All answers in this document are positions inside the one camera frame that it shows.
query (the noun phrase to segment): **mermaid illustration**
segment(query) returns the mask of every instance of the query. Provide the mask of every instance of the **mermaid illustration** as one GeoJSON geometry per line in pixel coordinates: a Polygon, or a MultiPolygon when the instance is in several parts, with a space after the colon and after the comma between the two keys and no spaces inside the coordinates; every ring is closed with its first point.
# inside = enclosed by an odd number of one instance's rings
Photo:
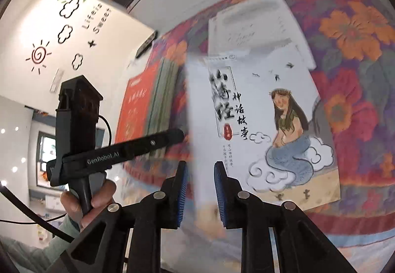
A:
{"type": "Polygon", "coordinates": [[[303,132],[309,129],[305,113],[289,90],[277,88],[271,93],[277,135],[266,153],[267,164],[276,170],[292,172],[291,186],[303,185],[313,176],[313,166],[305,159],[310,139],[303,132]]]}

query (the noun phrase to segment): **cloud illustration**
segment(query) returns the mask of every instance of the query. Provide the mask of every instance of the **cloud illustration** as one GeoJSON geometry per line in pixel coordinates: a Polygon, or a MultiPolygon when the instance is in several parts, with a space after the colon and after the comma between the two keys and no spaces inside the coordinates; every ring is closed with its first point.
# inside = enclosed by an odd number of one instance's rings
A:
{"type": "Polygon", "coordinates": [[[261,132],[257,132],[256,134],[251,134],[250,140],[253,141],[255,144],[260,144],[263,142],[265,143],[271,142],[270,136],[261,132]]]}
{"type": "Polygon", "coordinates": [[[82,65],[83,59],[84,59],[84,56],[82,56],[81,54],[76,54],[74,56],[74,60],[72,61],[72,66],[75,71],[82,65]]]}
{"type": "Polygon", "coordinates": [[[58,43],[63,44],[66,40],[68,40],[73,31],[72,26],[64,25],[62,31],[58,33],[58,43]]]}
{"type": "Polygon", "coordinates": [[[322,170],[333,163],[333,148],[325,145],[320,138],[310,137],[310,146],[305,153],[306,159],[313,165],[314,171],[322,170]]]}
{"type": "Polygon", "coordinates": [[[70,0],[63,5],[62,10],[59,12],[59,15],[64,18],[70,18],[73,12],[78,9],[79,0],[70,0]]]}
{"type": "Polygon", "coordinates": [[[290,185],[296,178],[292,172],[271,168],[266,159],[258,159],[248,168],[247,185],[256,192],[272,190],[280,192],[290,185]]]}

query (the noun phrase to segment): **book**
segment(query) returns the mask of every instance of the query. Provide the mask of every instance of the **book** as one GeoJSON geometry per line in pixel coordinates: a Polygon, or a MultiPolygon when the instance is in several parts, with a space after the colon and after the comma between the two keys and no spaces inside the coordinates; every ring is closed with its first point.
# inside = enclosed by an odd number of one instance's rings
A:
{"type": "Polygon", "coordinates": [[[340,199],[329,123],[294,43],[188,54],[186,70],[198,212],[217,205],[217,161],[265,202],[292,200],[305,210],[340,199]]]}
{"type": "MultiPolygon", "coordinates": [[[[177,72],[178,65],[175,62],[162,58],[128,81],[118,120],[116,143],[169,128],[177,72]]],[[[158,149],[144,158],[163,158],[164,155],[165,149],[158,149]]]]}

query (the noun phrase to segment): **floral bedspread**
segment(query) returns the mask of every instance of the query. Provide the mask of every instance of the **floral bedspread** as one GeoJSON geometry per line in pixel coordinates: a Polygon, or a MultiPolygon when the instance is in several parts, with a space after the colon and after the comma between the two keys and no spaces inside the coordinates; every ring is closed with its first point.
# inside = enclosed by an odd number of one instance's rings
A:
{"type": "MultiPolygon", "coordinates": [[[[206,54],[208,20],[241,1],[223,0],[155,42],[148,65],[166,57],[180,66],[172,127],[187,128],[186,53],[206,54]]],[[[395,250],[395,21],[379,0],[285,1],[317,64],[311,75],[325,104],[340,176],[341,200],[307,213],[359,272],[379,272],[395,250]]],[[[188,141],[166,157],[154,177],[174,171],[179,158],[188,160],[188,141]]]]}

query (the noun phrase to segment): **white paper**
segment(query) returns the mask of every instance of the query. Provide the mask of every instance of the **white paper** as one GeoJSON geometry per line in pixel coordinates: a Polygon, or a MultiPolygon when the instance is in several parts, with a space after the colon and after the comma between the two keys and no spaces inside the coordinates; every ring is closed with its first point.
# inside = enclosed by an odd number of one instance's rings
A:
{"type": "MultiPolygon", "coordinates": [[[[213,168],[217,161],[224,162],[228,175],[237,178],[243,190],[256,194],[271,190],[281,192],[289,187],[292,189],[294,174],[272,169],[266,163],[266,153],[277,134],[270,92],[278,88],[291,90],[293,98],[303,110],[308,122],[311,121],[313,109],[319,101],[315,84],[295,44],[290,43],[279,48],[255,49],[242,56],[233,55],[232,60],[227,57],[228,59],[209,57],[202,60],[201,57],[190,54],[186,62],[189,91],[188,118],[194,156],[192,169],[198,208],[200,205],[216,202],[213,168]],[[229,99],[221,100],[213,96],[211,74],[214,75],[216,85],[220,85],[221,82],[226,85],[229,99]],[[240,100],[234,99],[234,94],[241,94],[240,100]],[[220,117],[216,108],[221,104],[223,110],[220,117]],[[238,112],[240,104],[243,111],[238,112]],[[226,106],[232,107],[228,117],[232,115],[234,117],[225,119],[226,106]],[[225,139],[228,127],[232,129],[230,140],[225,139]],[[246,136],[243,136],[244,127],[248,130],[246,136]],[[256,170],[256,166],[260,171],[266,172],[267,176],[264,179],[250,175],[251,168],[256,170]]],[[[322,146],[322,144],[319,138],[311,137],[312,146],[322,146]]],[[[320,172],[324,166],[331,166],[336,170],[338,182],[337,166],[333,165],[333,148],[324,146],[322,149],[316,147],[315,150],[325,151],[322,155],[322,163],[318,163],[315,167],[313,164],[316,160],[314,160],[311,162],[311,167],[320,172]]],[[[303,158],[308,159],[310,153],[311,151],[306,151],[306,156],[303,158]]],[[[299,203],[299,198],[303,198],[303,194],[296,197],[294,201],[299,203]]]]}
{"type": "Polygon", "coordinates": [[[209,21],[209,55],[291,39],[306,67],[316,64],[305,36],[284,0],[246,0],[209,21]]]}

